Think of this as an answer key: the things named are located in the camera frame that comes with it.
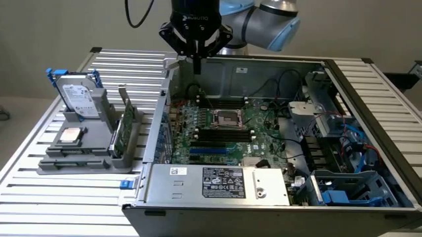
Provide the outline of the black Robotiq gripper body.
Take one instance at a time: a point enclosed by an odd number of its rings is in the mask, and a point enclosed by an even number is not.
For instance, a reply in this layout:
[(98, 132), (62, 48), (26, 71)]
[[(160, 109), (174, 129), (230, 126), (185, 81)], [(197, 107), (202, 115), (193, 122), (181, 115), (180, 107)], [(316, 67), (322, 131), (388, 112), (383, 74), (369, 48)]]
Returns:
[(173, 0), (170, 24), (182, 36), (174, 36), (170, 42), (178, 54), (201, 57), (217, 55), (217, 42), (205, 44), (221, 27), (218, 0)]

